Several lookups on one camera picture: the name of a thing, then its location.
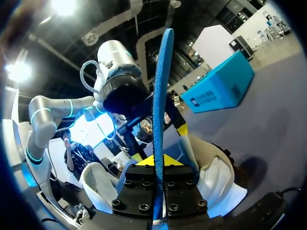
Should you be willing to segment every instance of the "robotic arm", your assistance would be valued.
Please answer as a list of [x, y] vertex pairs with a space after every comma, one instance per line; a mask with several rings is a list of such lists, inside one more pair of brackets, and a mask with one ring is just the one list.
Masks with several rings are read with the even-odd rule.
[[36, 96], [29, 104], [33, 131], [29, 135], [26, 148], [28, 158], [36, 164], [42, 161], [44, 149], [57, 130], [54, 119], [84, 113], [86, 120], [91, 121], [103, 112], [105, 110], [102, 103], [95, 101], [92, 96], [79, 99], [50, 99]]
[[[26, 154], [34, 164], [43, 160], [44, 149], [55, 135], [55, 118], [71, 117], [84, 113], [92, 121], [106, 111], [126, 117], [132, 107], [150, 95], [141, 80], [141, 70], [131, 54], [119, 41], [103, 43], [98, 50], [98, 62], [85, 62], [80, 70], [81, 82], [93, 96], [79, 99], [50, 99], [36, 96], [29, 104], [29, 117], [33, 131], [28, 138]], [[88, 64], [97, 68], [94, 87], [89, 86], [83, 72]]]

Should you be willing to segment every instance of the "ceiling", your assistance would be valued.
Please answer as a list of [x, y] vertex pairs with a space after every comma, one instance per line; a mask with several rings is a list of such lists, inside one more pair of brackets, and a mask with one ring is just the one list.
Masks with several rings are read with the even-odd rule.
[[[175, 44], [169, 83], [176, 83], [203, 62], [189, 56], [189, 44], [205, 26], [219, 23], [210, 14], [210, 6], [224, 2], [181, 0], [181, 6], [174, 9], [169, 0], [77, 0], [77, 11], [68, 17], [52, 14], [50, 6], [46, 6], [35, 17], [22, 43], [28, 50], [26, 63], [31, 65], [33, 76], [19, 86], [20, 121], [29, 120], [27, 107], [36, 95], [55, 99], [91, 95], [80, 81], [80, 67], [87, 60], [96, 60], [100, 45], [111, 39], [119, 40], [131, 53], [141, 67], [144, 84], [152, 90], [162, 33], [166, 27], [173, 28]], [[48, 22], [41, 23], [49, 16]], [[87, 46], [83, 37], [91, 31], [100, 33], [99, 40]], [[85, 72], [86, 81], [93, 86], [94, 66], [88, 66]]]

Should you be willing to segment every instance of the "blue sponge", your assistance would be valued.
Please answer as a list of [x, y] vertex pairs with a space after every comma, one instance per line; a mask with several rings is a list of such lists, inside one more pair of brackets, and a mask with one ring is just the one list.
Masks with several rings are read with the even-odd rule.
[[153, 90], [153, 154], [157, 177], [157, 202], [161, 202], [163, 195], [163, 126], [167, 83], [171, 68], [174, 44], [174, 30], [166, 29], [163, 34]]

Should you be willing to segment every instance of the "black cable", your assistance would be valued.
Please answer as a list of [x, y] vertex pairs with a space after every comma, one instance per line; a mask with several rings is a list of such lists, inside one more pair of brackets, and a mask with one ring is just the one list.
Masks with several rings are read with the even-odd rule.
[[42, 223], [44, 223], [44, 222], [46, 222], [46, 221], [52, 221], [52, 222], [57, 223], [57, 221], [56, 221], [55, 219], [50, 219], [50, 218], [44, 218], [44, 219], [42, 219], [41, 221], [42, 221]]
[[290, 187], [290, 188], [286, 188], [286, 189], [282, 190], [281, 192], [277, 192], [277, 194], [279, 196], [283, 197], [283, 195], [285, 193], [288, 193], [288, 192], [291, 192], [291, 191], [298, 191], [298, 192], [300, 192], [301, 188], [299, 188], [299, 187]]

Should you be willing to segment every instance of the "blue box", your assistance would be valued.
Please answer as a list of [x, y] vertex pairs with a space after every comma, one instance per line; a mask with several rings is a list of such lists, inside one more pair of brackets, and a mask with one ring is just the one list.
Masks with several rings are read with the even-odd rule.
[[249, 62], [237, 51], [181, 98], [194, 113], [237, 107], [253, 76]]

